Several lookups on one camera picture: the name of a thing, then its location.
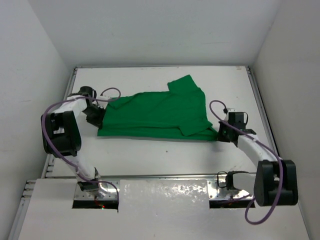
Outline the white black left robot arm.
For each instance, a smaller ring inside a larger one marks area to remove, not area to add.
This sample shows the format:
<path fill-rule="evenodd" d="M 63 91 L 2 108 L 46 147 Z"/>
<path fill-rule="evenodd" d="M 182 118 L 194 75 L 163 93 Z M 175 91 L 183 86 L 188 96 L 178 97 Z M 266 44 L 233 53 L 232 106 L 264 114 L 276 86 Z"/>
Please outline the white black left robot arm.
<path fill-rule="evenodd" d="M 65 162 L 76 176 L 80 190 L 92 196 L 102 193 L 103 188 L 97 169 L 80 155 L 82 139 L 77 117 L 84 113 L 89 124 L 102 129 L 106 110 L 94 103 L 96 98 L 97 92 L 92 87 L 82 86 L 60 102 L 55 111 L 47 109 L 41 116 L 45 152 Z"/>

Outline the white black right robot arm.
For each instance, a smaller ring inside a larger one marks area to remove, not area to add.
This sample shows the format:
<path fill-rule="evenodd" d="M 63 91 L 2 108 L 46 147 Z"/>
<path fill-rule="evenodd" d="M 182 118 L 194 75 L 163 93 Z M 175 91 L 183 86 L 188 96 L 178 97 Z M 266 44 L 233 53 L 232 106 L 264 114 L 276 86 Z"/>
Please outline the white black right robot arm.
<path fill-rule="evenodd" d="M 283 160 L 265 148 L 257 133 L 246 128 L 246 112 L 225 108 L 225 119 L 219 121 L 218 141 L 233 143 L 256 166 L 253 195 L 259 206 L 271 206 L 282 179 L 279 206 L 294 206 L 298 202 L 297 169 L 292 160 Z"/>

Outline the green t-shirt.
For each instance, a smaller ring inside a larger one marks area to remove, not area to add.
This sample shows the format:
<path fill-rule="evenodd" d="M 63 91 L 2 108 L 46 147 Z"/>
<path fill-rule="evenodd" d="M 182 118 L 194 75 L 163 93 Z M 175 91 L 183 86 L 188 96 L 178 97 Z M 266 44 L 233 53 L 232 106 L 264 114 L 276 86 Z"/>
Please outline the green t-shirt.
<path fill-rule="evenodd" d="M 106 106 L 99 137 L 187 141 L 218 139 L 208 120 L 206 96 L 190 75 L 167 84 L 167 91 L 139 92 Z"/>

